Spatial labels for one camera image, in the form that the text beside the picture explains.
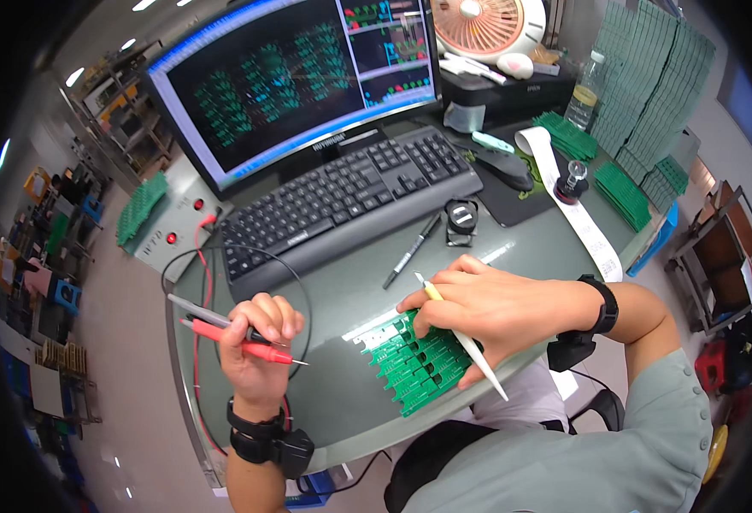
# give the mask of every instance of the red probe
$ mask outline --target red probe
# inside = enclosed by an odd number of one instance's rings
[[[219,339],[222,338],[223,329],[217,326],[214,326],[213,324],[208,324],[205,321],[200,321],[199,319],[195,318],[193,321],[189,321],[187,319],[179,319],[179,321],[192,329],[194,333],[200,336],[204,336],[206,338],[209,338],[213,341],[219,342]],[[262,360],[273,362],[275,364],[299,364],[299,365],[309,365],[305,362],[301,362],[299,360],[294,360],[292,356],[289,354],[285,354],[281,351],[275,350],[270,345],[265,344],[257,344],[255,342],[243,342],[242,343],[242,352],[245,352],[247,354],[253,354],[257,358],[261,358]]]

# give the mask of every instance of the mouse pad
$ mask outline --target mouse pad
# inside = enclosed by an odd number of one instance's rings
[[[559,152],[553,149],[555,163],[559,170],[567,169],[567,159]],[[555,201],[546,193],[541,178],[538,175],[538,168],[535,165],[535,159],[515,150],[515,154],[527,163],[530,174],[533,175],[535,185],[533,190],[528,193],[522,193],[505,184],[503,181],[484,168],[481,162],[472,162],[473,169],[484,183],[484,189],[479,192],[479,199],[487,207],[493,219],[504,228],[514,227],[520,222],[537,216],[539,213],[552,207],[556,207]]]

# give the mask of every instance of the monitor screen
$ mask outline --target monitor screen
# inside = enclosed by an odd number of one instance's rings
[[[428,25],[422,0],[257,0],[147,74],[191,160],[225,190],[321,139],[437,102]]]

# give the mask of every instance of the red stool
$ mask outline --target red stool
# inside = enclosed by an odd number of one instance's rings
[[[712,392],[724,384],[724,352],[726,342],[719,340],[707,344],[695,359],[695,374],[704,392]]]

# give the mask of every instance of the hand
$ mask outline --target hand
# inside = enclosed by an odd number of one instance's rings
[[[267,420],[279,413],[279,403],[288,388],[288,365],[243,354],[241,344],[248,326],[253,326],[270,342],[285,344],[274,344],[275,349],[290,353],[291,340],[305,327],[305,317],[285,298],[266,293],[239,303],[227,317],[231,326],[219,341],[219,354],[223,372],[234,388],[234,412],[250,422]]]
[[[420,308],[413,321],[417,336],[435,326],[473,337],[484,346],[484,358],[492,368],[557,333],[589,329],[592,323],[584,327],[585,315],[591,304],[597,312],[602,303],[601,295],[585,283],[531,280],[493,269],[467,254],[430,282],[444,301],[429,301],[423,290],[416,291],[399,303],[397,312]],[[482,379],[473,364],[458,387],[464,390]]]

